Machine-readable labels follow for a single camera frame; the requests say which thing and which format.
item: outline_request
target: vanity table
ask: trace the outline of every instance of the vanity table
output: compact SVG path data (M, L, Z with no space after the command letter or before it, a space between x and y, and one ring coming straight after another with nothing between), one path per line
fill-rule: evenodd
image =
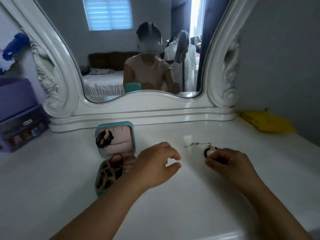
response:
M312 234L320 230L320 148L292 133L262 133L241 118L134 127L136 155L168 141L182 168L133 205L120 239L248 239L257 224L249 202L204 164L206 143L245 152L259 176ZM0 155L0 239L48 239L96 198L102 158L94 129L44 133Z

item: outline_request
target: hair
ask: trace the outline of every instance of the hair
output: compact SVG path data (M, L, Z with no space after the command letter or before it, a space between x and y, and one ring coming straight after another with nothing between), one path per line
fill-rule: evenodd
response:
M161 32L158 29L158 27L154 23L151 23L151 26L152 26L152 36L161 40L162 35L161 35ZM138 27L138 30L137 30L137 36L138 36L138 39L140 40L140 42L142 42L147 37L149 37L149 24L148 24L148 22L144 22L144 23L140 24L140 26Z

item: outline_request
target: left hand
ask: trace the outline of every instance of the left hand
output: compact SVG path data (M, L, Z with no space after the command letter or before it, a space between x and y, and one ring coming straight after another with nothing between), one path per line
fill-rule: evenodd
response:
M168 158L181 158L168 142L151 146L139 154L126 176L136 180L144 190L156 187L168 181L181 168L178 162L166 167Z
M168 91L173 94L178 94L180 92L180 86L178 83L174 82L168 87Z

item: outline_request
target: yellow plastic package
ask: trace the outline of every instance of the yellow plastic package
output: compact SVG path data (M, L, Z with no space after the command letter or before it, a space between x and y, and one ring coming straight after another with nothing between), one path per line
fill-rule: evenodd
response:
M278 134L297 132L289 121L268 113L267 109L265 111L242 112L239 115L262 132Z

